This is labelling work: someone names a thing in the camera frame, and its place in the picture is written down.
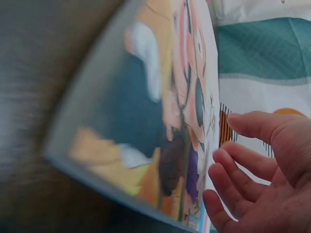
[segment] finger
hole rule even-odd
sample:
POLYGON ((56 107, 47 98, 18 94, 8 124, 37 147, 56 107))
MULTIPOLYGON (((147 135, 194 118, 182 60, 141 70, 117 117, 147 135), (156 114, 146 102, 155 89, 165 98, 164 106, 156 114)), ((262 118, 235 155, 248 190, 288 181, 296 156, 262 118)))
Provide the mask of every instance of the finger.
POLYGON ((253 206, 253 203, 245 200, 237 191, 221 164, 213 164, 209 168, 208 174, 219 193, 219 196, 222 198, 232 215, 236 219, 242 218, 253 206))
POLYGON ((311 180, 310 119, 251 112, 230 114, 228 123, 237 133, 270 144, 279 168, 292 187, 302 188, 311 180))
POLYGON ((278 168, 275 159, 267 158, 240 144, 227 142, 221 146, 238 164, 255 176, 271 181, 278 168))
POLYGON ((254 182, 248 175, 238 168, 234 160, 224 149, 219 149, 213 154, 214 161, 225 168, 232 183, 238 192, 251 202, 256 202, 267 187, 266 185, 254 182))
POLYGON ((238 134, 255 137, 272 145, 275 136, 284 129, 289 121, 295 120, 297 117, 300 116, 254 111, 242 115, 231 113, 227 121, 238 134))
POLYGON ((212 190, 205 191, 203 193, 203 202, 206 212, 218 233, 239 232, 238 223, 233 221, 226 213, 217 193, 212 190))

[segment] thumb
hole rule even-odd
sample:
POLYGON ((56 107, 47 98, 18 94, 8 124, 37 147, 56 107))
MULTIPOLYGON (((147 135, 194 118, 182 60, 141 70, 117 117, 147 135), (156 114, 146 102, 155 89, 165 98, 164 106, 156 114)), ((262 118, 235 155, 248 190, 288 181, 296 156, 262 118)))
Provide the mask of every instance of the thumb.
POLYGON ((250 112, 230 114, 228 124, 243 136, 270 144, 291 186, 302 187, 311 181, 311 120, 298 115, 250 112))

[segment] book page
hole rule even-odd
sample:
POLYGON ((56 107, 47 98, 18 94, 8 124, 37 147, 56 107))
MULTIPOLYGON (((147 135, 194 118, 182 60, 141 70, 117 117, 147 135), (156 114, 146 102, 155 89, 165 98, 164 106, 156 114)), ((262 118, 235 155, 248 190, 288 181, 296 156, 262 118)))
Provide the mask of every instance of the book page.
POLYGON ((70 156, 197 230, 206 221, 207 154, 218 145, 217 49, 206 1, 146 0, 122 50, 70 156))

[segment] bed sheet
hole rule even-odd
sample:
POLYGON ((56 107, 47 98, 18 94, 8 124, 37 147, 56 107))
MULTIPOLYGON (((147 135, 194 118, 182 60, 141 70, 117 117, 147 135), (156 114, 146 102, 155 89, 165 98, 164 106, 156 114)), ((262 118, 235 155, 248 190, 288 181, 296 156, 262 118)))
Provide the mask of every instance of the bed sheet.
MULTIPOLYGON (((219 27, 220 145, 235 141, 267 156, 272 148, 232 131, 230 112, 311 117, 311 22, 278 18, 219 27)), ((259 183, 269 184, 246 169, 259 183)))

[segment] comic book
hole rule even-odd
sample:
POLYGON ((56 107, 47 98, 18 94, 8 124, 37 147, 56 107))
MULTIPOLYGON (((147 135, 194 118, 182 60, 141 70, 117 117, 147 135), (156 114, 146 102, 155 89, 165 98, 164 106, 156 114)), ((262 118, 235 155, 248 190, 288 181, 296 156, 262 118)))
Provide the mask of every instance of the comic book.
POLYGON ((127 206, 208 232, 202 201, 219 145, 217 49, 205 0, 132 0, 62 104, 46 154, 127 206))

